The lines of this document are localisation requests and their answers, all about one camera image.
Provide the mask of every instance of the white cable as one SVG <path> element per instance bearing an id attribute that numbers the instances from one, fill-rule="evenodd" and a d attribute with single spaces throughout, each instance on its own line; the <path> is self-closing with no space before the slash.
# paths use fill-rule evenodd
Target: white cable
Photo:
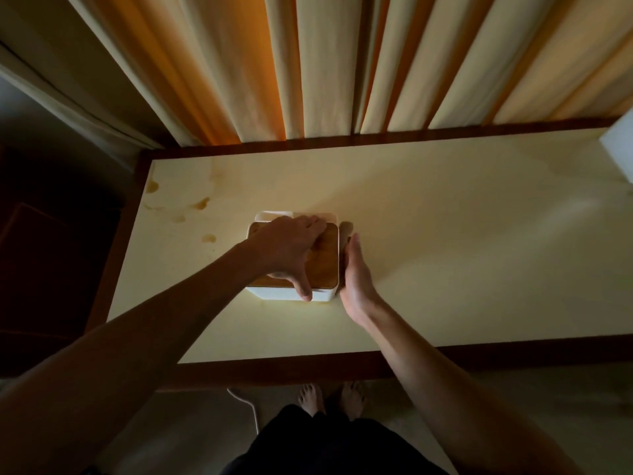
<path id="1" fill-rule="evenodd" d="M 259 435 L 259 423 L 257 422 L 257 409 L 255 408 L 254 403 L 251 401 L 248 401 L 245 398 L 242 398 L 241 396 L 237 396 L 235 392 L 233 392 L 230 388 L 227 388 L 226 391 L 228 391 L 233 398 L 238 399 L 239 401 L 243 401 L 244 403 L 248 403 L 251 406 L 251 408 L 253 409 L 253 417 L 255 418 L 255 431 L 257 431 L 257 435 Z"/>

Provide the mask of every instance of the tissue box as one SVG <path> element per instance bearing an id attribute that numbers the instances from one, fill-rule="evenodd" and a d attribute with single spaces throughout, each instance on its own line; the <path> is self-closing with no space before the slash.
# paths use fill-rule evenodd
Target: tissue box
<path id="1" fill-rule="evenodd" d="M 253 235 L 264 223 L 278 216 L 318 215 L 327 222 L 325 231 L 316 239 L 306 258 L 306 273 L 312 287 L 312 301 L 330 301 L 339 287 L 339 226 L 333 213 L 294 213 L 291 211 L 262 211 L 255 216 L 246 233 Z M 263 300 L 301 300 L 292 283 L 267 275 L 256 279 L 249 292 Z"/>

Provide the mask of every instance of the dark wooden table border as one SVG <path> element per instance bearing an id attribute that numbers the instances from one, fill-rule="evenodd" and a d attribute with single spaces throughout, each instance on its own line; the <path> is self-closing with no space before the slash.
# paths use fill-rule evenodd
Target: dark wooden table border
<path id="1" fill-rule="evenodd" d="M 149 167 L 154 159 L 604 128 L 611 126 L 615 120 L 616 118 L 572 119 L 522 125 L 488 125 L 485 127 L 351 135 L 283 142 L 253 142 L 239 145 L 188 147 L 143 152 L 138 160 L 134 182 L 122 211 L 121 221 L 116 230 L 85 332 L 104 324 L 107 320 L 140 199 L 147 181 Z M 615 362 L 633 360 L 633 334 L 443 346 L 439 350 L 458 365 L 469 370 Z M 392 376 L 391 369 L 380 351 L 332 353 L 274 359 L 178 364 L 165 379 L 162 390 L 204 390 L 217 386 L 279 385 L 318 380 L 376 379 L 390 376 Z"/>

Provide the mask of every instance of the black pants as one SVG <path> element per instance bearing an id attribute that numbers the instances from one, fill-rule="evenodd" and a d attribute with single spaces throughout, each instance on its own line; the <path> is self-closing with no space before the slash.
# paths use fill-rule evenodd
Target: black pants
<path id="1" fill-rule="evenodd" d="M 311 417 L 296 405 L 284 407 L 220 475 L 254 473 L 446 475 L 375 420 L 350 422 L 344 414 L 321 412 Z"/>

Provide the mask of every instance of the foot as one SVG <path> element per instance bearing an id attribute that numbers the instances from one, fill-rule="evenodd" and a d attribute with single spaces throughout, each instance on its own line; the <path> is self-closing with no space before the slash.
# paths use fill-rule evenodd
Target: foot
<path id="1" fill-rule="evenodd" d="M 325 413 L 321 387 L 313 383 L 308 383 L 301 387 L 301 391 L 299 391 L 299 405 L 311 417 L 314 417 L 317 412 Z"/>
<path id="2" fill-rule="evenodd" d="M 341 391 L 340 408 L 349 418 L 349 421 L 356 420 L 363 414 L 367 399 L 363 395 L 363 388 L 360 382 L 345 382 Z"/>

